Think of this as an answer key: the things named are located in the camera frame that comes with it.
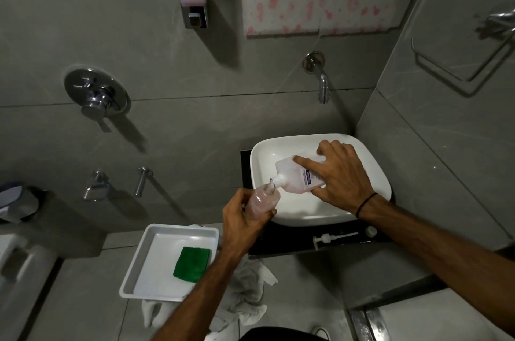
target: hand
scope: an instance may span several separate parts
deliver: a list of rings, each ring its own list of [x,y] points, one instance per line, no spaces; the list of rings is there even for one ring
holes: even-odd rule
[[[355,215],[362,202],[374,193],[356,150],[352,145],[342,144],[337,140],[331,143],[323,140],[318,145],[317,154],[324,155],[325,162],[293,157],[293,162],[312,170],[325,181],[325,188],[315,188],[311,193],[320,200]]]
[[[238,261],[249,251],[260,231],[277,213],[276,209],[272,209],[261,215],[258,220],[249,219],[241,205],[247,204],[253,193],[252,189],[239,188],[223,208],[222,253],[235,256]]]

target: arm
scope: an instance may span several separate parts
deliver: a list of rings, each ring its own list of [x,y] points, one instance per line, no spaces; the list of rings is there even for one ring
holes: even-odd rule
[[[220,254],[156,333],[153,341],[204,340],[234,270],[261,229],[276,213],[274,209],[259,220],[247,219],[241,204],[246,203],[252,193],[252,190],[238,189],[223,208],[223,244]]]
[[[325,188],[312,193],[355,215],[374,190],[354,147],[322,141],[317,153],[325,155],[326,161],[317,163],[299,156],[293,159],[324,179]],[[416,218],[380,195],[364,205],[359,218],[419,257],[463,299],[499,328],[515,335],[515,263]]]

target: green sponge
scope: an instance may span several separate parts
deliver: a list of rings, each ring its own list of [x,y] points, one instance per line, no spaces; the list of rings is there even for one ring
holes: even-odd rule
[[[184,246],[175,265],[174,276],[184,281],[196,283],[208,266],[210,254],[210,249]]]

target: refill bottle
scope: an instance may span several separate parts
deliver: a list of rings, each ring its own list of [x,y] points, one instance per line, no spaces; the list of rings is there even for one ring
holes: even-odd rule
[[[316,153],[301,153],[298,155],[315,162],[325,161],[325,156]],[[325,184],[321,177],[293,162],[292,158],[285,158],[275,163],[277,175],[270,178],[270,182],[274,184],[275,188],[282,188],[290,193],[304,193]]]
[[[275,208],[281,194],[275,189],[273,182],[261,185],[250,196],[247,207],[245,207],[245,214],[251,219],[259,219],[265,212]]]

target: white sink basin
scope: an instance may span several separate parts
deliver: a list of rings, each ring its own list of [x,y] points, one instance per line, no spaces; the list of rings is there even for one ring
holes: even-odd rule
[[[322,140],[340,141],[354,146],[357,156],[370,178],[374,190],[385,199],[390,200],[391,187],[383,170],[365,145],[350,135],[317,134],[285,136],[264,140],[254,146],[250,153],[250,174],[252,185],[257,188],[270,181],[277,174],[275,163],[304,151],[315,151]],[[280,188],[281,200],[277,204],[274,222],[284,226],[320,226],[353,221],[355,216],[350,212],[333,207],[312,195],[287,193]]]

